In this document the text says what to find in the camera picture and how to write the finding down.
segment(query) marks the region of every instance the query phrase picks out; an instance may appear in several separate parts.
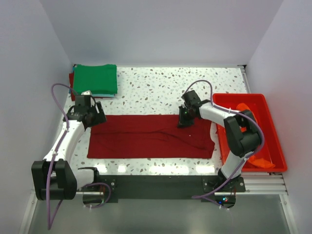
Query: green cloth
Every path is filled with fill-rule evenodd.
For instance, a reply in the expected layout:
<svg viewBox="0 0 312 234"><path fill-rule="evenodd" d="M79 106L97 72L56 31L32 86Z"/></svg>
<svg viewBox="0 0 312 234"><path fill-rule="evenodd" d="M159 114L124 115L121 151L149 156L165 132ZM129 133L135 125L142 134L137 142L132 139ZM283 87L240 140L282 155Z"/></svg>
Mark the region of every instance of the green cloth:
<svg viewBox="0 0 312 234"><path fill-rule="evenodd" d="M87 90L92 94L116 94L117 66L77 65L74 70L74 90L79 94Z"/></svg>

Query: dark red fabric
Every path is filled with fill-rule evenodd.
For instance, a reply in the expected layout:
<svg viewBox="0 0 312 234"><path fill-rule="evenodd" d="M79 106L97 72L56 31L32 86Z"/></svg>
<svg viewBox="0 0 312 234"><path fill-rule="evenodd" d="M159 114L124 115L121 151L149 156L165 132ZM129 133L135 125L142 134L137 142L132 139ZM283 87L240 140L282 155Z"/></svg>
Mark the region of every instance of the dark red fabric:
<svg viewBox="0 0 312 234"><path fill-rule="evenodd" d="M70 87L73 88L74 87L74 73L70 73L68 75L68 77L69 77ZM70 96L72 98L72 101L75 101L75 95L74 95L73 91L70 91Z"/></svg>
<svg viewBox="0 0 312 234"><path fill-rule="evenodd" d="M107 116L91 128L88 158L211 158L211 122L177 128L178 115Z"/></svg>

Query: white table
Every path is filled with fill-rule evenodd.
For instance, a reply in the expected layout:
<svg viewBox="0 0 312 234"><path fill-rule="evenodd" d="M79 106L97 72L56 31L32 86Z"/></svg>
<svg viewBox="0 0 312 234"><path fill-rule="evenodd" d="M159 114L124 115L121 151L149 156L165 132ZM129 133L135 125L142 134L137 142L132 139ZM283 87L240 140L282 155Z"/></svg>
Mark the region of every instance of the white table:
<svg viewBox="0 0 312 234"><path fill-rule="evenodd" d="M114 98L97 99L106 115L165 115L178 114L183 103L181 95L195 80L207 79L214 93L246 93L240 68L166 68L119 67L118 94ZM193 86L201 99L210 99L206 83ZM65 111L74 105L68 96ZM90 131L79 140L70 166L97 167L102 175L215 175L221 167L216 125L212 124L211 139L215 142L211 159L202 158L87 158Z"/></svg>

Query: wire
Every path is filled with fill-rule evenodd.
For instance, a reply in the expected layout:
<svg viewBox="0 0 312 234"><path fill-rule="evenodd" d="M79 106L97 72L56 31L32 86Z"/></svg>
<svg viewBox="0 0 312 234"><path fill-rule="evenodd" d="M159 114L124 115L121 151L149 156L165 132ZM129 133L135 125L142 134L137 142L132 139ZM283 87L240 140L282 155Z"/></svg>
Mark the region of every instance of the wire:
<svg viewBox="0 0 312 234"><path fill-rule="evenodd" d="M214 103L213 101L213 86L212 84L205 80L205 79L199 79L195 82L193 82L187 89L184 93L186 93L194 84L198 83L198 82L206 82L209 84L210 86L210 103L213 107L221 110L221 111L224 111L224 112L227 112L227 113L231 113L231 114L235 114L235 115L240 115L242 116L243 118L246 118L247 120L249 120L251 123L253 123L253 125L257 128L257 130L260 132L260 137L261 137L261 144L260 146L254 151L252 152L250 155L246 156L245 159L249 159L251 156L257 154L260 150L262 150L263 146L264 146L264 142L265 142L265 139L264 139L264 134L263 134L263 131L261 130L260 126L252 119L250 118L249 116L246 116L244 115L243 113L240 113L238 111L233 111L231 109L228 109L228 108L225 108L225 107L222 107L222 106L219 106L217 104ZM235 175L235 173L239 170L239 168L245 163L245 160L242 160L241 163L235 168L235 170L232 172L232 174L219 186L217 187L216 189L212 190L211 192L207 193L207 194L203 194L203 195L194 195L192 196L193 199L206 199L206 200L209 200L209 201L212 201L211 199L207 198L208 196L216 193L217 191L219 191L221 188L223 188L223 186L225 186L231 179L232 177Z"/></svg>
<svg viewBox="0 0 312 234"><path fill-rule="evenodd" d="M53 221L54 221L54 218L55 218L55 216L56 216L56 214L57 214L57 212L58 212L58 210L59 210L59 207L60 207L60 205L61 205L61 203L62 203L62 201L63 201L63 200L59 201L59 203L57 204L57 206L56 206L56 208L55 208L55 210L54 210L54 212L53 212L52 219L51 219L51 206L50 206L50 182L51 182L51 174L52 174L52 169L53 169L53 164L54 164L54 161L55 161L55 157L56 157L56 155L57 155L57 153L58 153L58 150L59 150L59 147L60 147L62 141L64 140L64 138L65 138L65 136L66 136L66 134L67 134L67 131L68 131L68 129L69 129L69 120L68 120L68 117L67 117L67 115L66 115L64 109L62 108L61 104L59 103L59 101L57 100L57 98L55 97L55 94L54 94L54 87L57 86L57 85L64 86L64 87L70 89L72 92L74 92L74 93L77 94L77 92L76 92L73 88L69 87L69 86L66 85L66 84L55 83L55 84L53 84L52 87L51 87L52 98L53 98L54 102L56 103L56 105L58 106L58 108L60 109L60 111L62 112L62 114L64 115L64 118L65 118L65 121L66 121L66 130L64 131L63 135L62 135L61 138L59 139L59 141L58 141L58 143L57 143L57 145L56 145L56 147L55 147L55 149L54 149L54 152L53 152L53 154L52 154L52 159L51 159L51 161L50 161L50 166L49 166L49 170L48 170L48 175L47 175L47 184L46 184L46 206L47 206L47 221L48 221L47 223L48 223L48 230L51 229L52 224L53 224ZM108 190L109 190L109 194L108 194L107 199L106 199L103 203L101 203L101 204L99 204L99 205L97 205L97 206L94 206L94 207L92 207L92 208L98 208L98 207L103 206L103 205L110 199L110 197L111 197L111 192L112 192L112 191L111 191L111 188L110 188L107 184L105 184L105 183L87 184L87 185L85 185L84 187L95 186L95 185L104 185L104 186L106 186L106 187L108 188Z"/></svg>

